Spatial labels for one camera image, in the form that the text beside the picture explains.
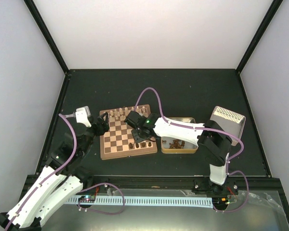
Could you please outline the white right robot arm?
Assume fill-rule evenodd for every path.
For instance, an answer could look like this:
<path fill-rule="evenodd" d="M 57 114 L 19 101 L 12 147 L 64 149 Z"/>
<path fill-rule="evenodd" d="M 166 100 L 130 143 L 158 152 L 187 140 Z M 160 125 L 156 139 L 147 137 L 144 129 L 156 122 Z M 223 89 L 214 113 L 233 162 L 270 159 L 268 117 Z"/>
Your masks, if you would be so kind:
<path fill-rule="evenodd" d="M 152 137 L 168 137 L 194 144 L 202 151 L 205 162 L 210 166 L 210 190 L 220 194 L 227 188 L 227 159 L 232 139 L 215 121 L 187 123 L 155 113 L 146 117 L 131 111 L 124 122 L 132 127 L 131 133 L 136 143 Z"/>

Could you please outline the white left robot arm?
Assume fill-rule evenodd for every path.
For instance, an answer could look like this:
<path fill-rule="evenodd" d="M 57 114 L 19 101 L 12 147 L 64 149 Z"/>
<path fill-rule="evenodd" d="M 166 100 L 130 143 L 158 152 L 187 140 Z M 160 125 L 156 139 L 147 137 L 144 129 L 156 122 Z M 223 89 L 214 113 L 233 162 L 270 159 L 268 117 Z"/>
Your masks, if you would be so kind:
<path fill-rule="evenodd" d="M 93 119 L 89 114 L 80 117 L 78 123 L 86 130 L 76 135 L 66 115 L 59 115 L 68 125 L 71 135 L 66 136 L 50 154 L 46 165 L 35 183 L 9 212 L 0 213 L 0 226 L 6 231 L 40 231 L 50 216 L 71 196 L 89 192 L 94 185 L 90 172 L 81 166 L 90 151 L 95 137 L 109 131 L 108 113 Z"/>

